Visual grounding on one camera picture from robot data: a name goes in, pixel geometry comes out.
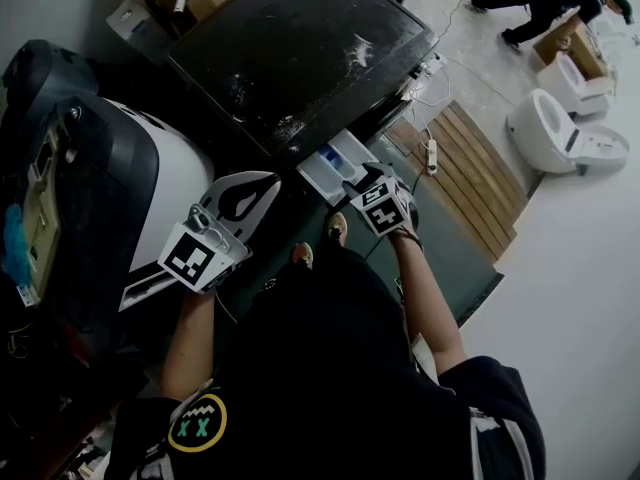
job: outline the yellow circle logo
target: yellow circle logo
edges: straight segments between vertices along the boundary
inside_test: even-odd
[[[226,427],[224,402],[216,395],[206,394],[173,422],[169,443],[181,452],[203,452],[220,441]]]

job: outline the toilet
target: toilet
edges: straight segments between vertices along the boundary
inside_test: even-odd
[[[507,128],[527,163],[540,171],[617,168],[629,155],[630,144],[622,135],[601,124],[578,128],[558,100],[542,89],[531,91],[509,114]]]
[[[561,52],[538,73],[538,84],[556,98],[567,112],[584,116],[606,112],[613,105],[611,79],[600,77],[585,80],[571,58]]]

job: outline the electrical outlet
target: electrical outlet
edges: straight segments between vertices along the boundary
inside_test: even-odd
[[[443,57],[439,53],[431,52],[424,59],[423,64],[421,64],[421,66],[423,67],[423,70],[427,75],[432,76],[432,75],[435,75],[438,71],[440,71],[440,68],[444,66],[446,63],[447,63],[446,57]]]

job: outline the wooden board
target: wooden board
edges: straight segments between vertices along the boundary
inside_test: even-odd
[[[428,128],[438,143],[438,173],[423,175],[421,183],[487,257],[497,260],[516,236],[513,223],[527,197],[491,142],[455,101]],[[426,160],[420,142],[429,139],[427,132],[417,132],[401,118],[387,134],[412,152],[409,162],[421,171]]]

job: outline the concrete floor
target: concrete floor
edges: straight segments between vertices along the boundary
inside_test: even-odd
[[[404,5],[436,34],[442,35],[449,23],[450,13],[459,2],[460,0],[405,0]],[[506,134],[504,122],[514,104],[537,87],[535,75],[540,69],[540,60],[535,53],[532,54],[534,41],[523,44],[523,53],[518,55],[498,39],[498,34],[506,28],[514,28],[528,21],[529,16],[523,7],[476,14],[467,10],[463,2],[451,20],[449,30],[441,37],[435,51],[473,70],[502,93],[504,98],[453,61],[449,61],[431,81],[422,79],[420,85],[425,88],[416,95],[427,103],[445,98],[448,76],[451,82],[450,98],[457,100],[476,121],[516,179],[528,191],[536,175],[515,150]],[[429,123],[448,101],[446,99],[435,107],[414,102],[416,129],[423,130],[423,121]],[[413,112],[409,110],[406,117],[412,122]]]

